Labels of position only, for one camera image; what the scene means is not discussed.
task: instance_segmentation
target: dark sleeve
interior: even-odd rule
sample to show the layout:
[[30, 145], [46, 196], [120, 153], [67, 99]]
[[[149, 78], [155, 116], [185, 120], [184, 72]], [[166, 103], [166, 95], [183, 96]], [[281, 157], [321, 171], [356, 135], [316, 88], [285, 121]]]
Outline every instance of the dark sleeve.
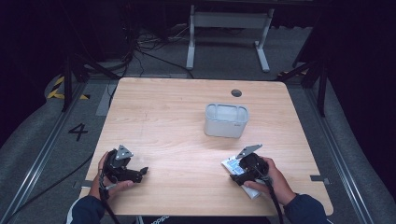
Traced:
[[283, 207], [286, 217], [293, 224], [329, 223], [323, 205], [309, 195], [297, 195]]
[[66, 224], [99, 224], [105, 208], [97, 198], [88, 195], [78, 199], [70, 207]]

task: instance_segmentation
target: wooden table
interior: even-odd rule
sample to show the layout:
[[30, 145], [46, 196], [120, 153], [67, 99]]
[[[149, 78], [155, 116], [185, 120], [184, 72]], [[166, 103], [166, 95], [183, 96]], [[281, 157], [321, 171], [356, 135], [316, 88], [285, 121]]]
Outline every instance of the wooden table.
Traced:
[[[234, 97], [231, 91], [242, 92]], [[244, 105], [249, 121], [239, 139], [204, 133], [205, 106]], [[280, 82], [123, 78], [120, 80], [86, 179], [106, 151], [124, 145], [134, 153], [129, 169], [148, 166], [142, 183], [119, 194], [117, 215], [274, 216], [264, 195], [251, 200], [220, 164], [245, 146], [273, 158], [295, 192], [309, 194], [332, 213], [288, 90]], [[83, 189], [80, 197], [87, 195]]]

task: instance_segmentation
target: human hand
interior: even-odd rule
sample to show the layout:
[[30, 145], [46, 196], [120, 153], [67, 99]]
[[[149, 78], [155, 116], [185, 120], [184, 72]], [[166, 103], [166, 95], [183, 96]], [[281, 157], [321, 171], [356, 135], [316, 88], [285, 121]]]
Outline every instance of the human hand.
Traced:
[[[102, 159], [98, 163], [98, 174], [96, 175], [95, 179], [92, 182], [90, 193], [89, 193], [89, 195], [91, 195], [99, 200], [100, 200], [99, 177], [100, 177], [100, 174], [102, 173], [103, 165], [105, 164], [107, 154], [108, 154], [108, 152], [106, 152], [105, 155], [103, 155]], [[104, 176], [104, 184], [105, 184], [105, 186], [110, 186], [113, 183], [106, 176]], [[118, 182], [114, 188], [111, 188], [108, 190], [109, 200], [111, 200], [111, 198], [113, 198], [118, 192], [126, 190], [133, 185], [134, 185], [134, 182], [132, 180]]]
[[[288, 182], [285, 179], [285, 176], [283, 176], [282, 173], [276, 168], [274, 161], [266, 157], [261, 158], [268, 163], [268, 175], [273, 180], [273, 187], [277, 200], [282, 205], [288, 204], [296, 197], [296, 194], [291, 190]], [[270, 194], [270, 190], [264, 184], [254, 181], [246, 181], [244, 185], [250, 189], [264, 192], [267, 195]]]

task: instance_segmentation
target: plastic container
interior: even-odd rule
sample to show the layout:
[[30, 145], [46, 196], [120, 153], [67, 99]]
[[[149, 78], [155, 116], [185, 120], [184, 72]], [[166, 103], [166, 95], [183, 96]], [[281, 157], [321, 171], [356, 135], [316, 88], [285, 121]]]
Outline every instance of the plastic container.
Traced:
[[248, 123], [248, 110], [242, 105], [209, 104], [205, 110], [205, 133], [239, 138]]

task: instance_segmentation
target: cable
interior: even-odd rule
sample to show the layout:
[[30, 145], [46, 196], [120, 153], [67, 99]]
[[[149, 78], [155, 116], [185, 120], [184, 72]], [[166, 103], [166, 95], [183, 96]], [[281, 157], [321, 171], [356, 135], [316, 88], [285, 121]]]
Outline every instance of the cable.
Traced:
[[178, 34], [177, 35], [174, 35], [174, 36], [171, 36], [171, 37], [168, 37], [167, 39], [168, 39], [168, 41], [166, 41], [166, 42], [163, 42], [160, 38], [154, 38], [154, 37], [152, 37], [152, 38], [147, 38], [147, 37], [145, 37], [143, 40], [140, 40], [140, 41], [138, 41], [137, 43], [138, 44], [140, 44], [140, 45], [142, 45], [142, 44], [147, 44], [147, 43], [153, 43], [153, 47], [151, 47], [151, 48], [144, 48], [144, 47], [141, 47], [140, 46], [140, 48], [141, 49], [148, 49], [148, 50], [153, 50], [153, 49], [161, 49], [162, 47], [164, 47], [164, 46], [166, 46], [166, 45], [168, 45], [168, 44], [170, 44], [170, 43], [176, 43], [177, 41], [179, 41], [179, 40], [189, 40], [189, 39], [186, 39], [186, 38], [184, 38], [183, 36], [182, 37], [180, 37], [180, 35], [182, 35], [186, 30], [188, 30], [190, 28], [190, 26], [187, 26], [186, 28], [184, 28], [183, 30], [181, 30], [180, 32], [178, 32]]
[[[129, 68], [129, 64], [127, 63], [127, 64], [125, 64], [125, 69], [122, 72], [121, 77], [125, 77], [126, 71], [128, 70], [128, 68]], [[117, 86], [116, 86], [116, 88], [114, 88], [113, 92], [110, 94], [110, 92], [108, 92], [109, 85], [110, 85], [110, 80], [108, 81], [108, 85], [107, 85], [107, 94], [110, 96], [110, 99], [108, 100], [108, 108], [110, 108], [110, 106], [111, 106], [111, 102], [113, 101], [114, 93], [116, 93], [116, 89], [117, 89]]]
[[274, 191], [274, 187], [272, 186], [272, 183], [271, 183], [271, 177], [268, 175], [264, 175], [262, 172], [260, 172], [260, 170], [256, 166], [254, 166], [254, 169], [260, 174], [261, 180], [264, 181], [265, 185], [270, 190], [271, 199], [273, 200], [273, 203], [274, 203], [276, 211], [277, 211], [277, 215], [279, 217], [279, 223], [283, 224], [282, 211], [280, 210], [279, 201], [277, 200], [277, 197], [276, 197], [275, 191]]
[[108, 189], [111, 186], [106, 187], [104, 184], [105, 179], [105, 172], [102, 170], [99, 176], [99, 194], [100, 194], [100, 201], [102, 202], [103, 207], [107, 210], [108, 214], [111, 216], [115, 224], [120, 224], [119, 220], [117, 219], [116, 215], [114, 214], [113, 210], [111, 210], [110, 205], [107, 203], [107, 199], [109, 198]]
[[[130, 20], [132, 18], [131, 10], [132, 10], [132, 5], [130, 2], [126, 2], [124, 5], [122, 4], [123, 1], [117, 1], [117, 7], [118, 11], [120, 12], [120, 21], [122, 23], [122, 30], [124, 31], [125, 39], [126, 42], [128, 43], [128, 51], [126, 52], [125, 56], [122, 57], [121, 63], [116, 64], [113, 66], [106, 67], [107, 70], [109, 71], [114, 71], [121, 69], [124, 66], [127, 66], [131, 60], [132, 60], [132, 52], [134, 49], [134, 45], [136, 45], [134, 39], [132, 38], [133, 35], [133, 27], [132, 24], [130, 23]], [[97, 71], [96, 69], [91, 69], [91, 68], [86, 68], [89, 73], [101, 73], [100, 71]]]
[[162, 62], [169, 63], [169, 64], [172, 64], [172, 65], [174, 65], [174, 66], [176, 66], [176, 67], [179, 67], [179, 68], [185, 70], [185, 71], [190, 75], [190, 77], [191, 77], [192, 79], [195, 79], [195, 77], [192, 75], [192, 73], [190, 72], [190, 70], [188, 70], [187, 68], [185, 68], [185, 67], [183, 67], [183, 66], [181, 66], [181, 65], [178, 65], [178, 64], [176, 64], [176, 63], [170, 63], [170, 62], [168, 62], [168, 61], [166, 61], [166, 60], [164, 60], [164, 59], [161, 59], [161, 58], [158, 58], [158, 57], [156, 57], [156, 56], [154, 56], [154, 55], [151, 55], [151, 54], [148, 54], [148, 53], [146, 53], [146, 52], [143, 52], [143, 51], [141, 51], [140, 49], [137, 49], [137, 51], [139, 51], [139, 52], [142, 53], [142, 54], [146, 54], [146, 55], [148, 55], [148, 56], [151, 57], [151, 58], [154, 58], [154, 59], [160, 60], [160, 61], [162, 61]]
[[54, 184], [52, 184], [51, 186], [49, 186], [48, 188], [44, 189], [43, 191], [41, 191], [40, 193], [38, 193], [35, 197], [31, 198], [29, 201], [27, 201], [26, 203], [24, 203], [21, 207], [19, 207], [6, 221], [5, 223], [8, 223], [12, 218], [15, 217], [15, 215], [17, 215], [23, 208], [25, 208], [27, 205], [29, 205], [30, 203], [34, 202], [36, 199], [38, 199], [40, 196], [42, 196], [43, 194], [47, 193], [50, 189], [53, 189], [55, 186], [57, 186], [58, 184], [60, 184], [61, 182], [63, 182], [64, 180], [66, 180], [67, 177], [69, 177], [70, 175], [72, 175], [73, 173], [75, 173], [77, 170], [79, 170], [82, 166], [84, 166], [90, 159], [92, 159], [93, 157], [93, 153], [87, 158], [87, 160], [85, 160], [79, 167], [77, 167], [74, 171], [72, 171], [71, 173], [69, 173], [68, 175], [62, 177], [60, 180], [56, 181]]
[[143, 68], [142, 61], [140, 61], [140, 59], [136, 55], [134, 55], [134, 57], [139, 61], [140, 69], [142, 70], [139, 74], [139, 77], [142, 77], [143, 73], [145, 73], [145, 69]]

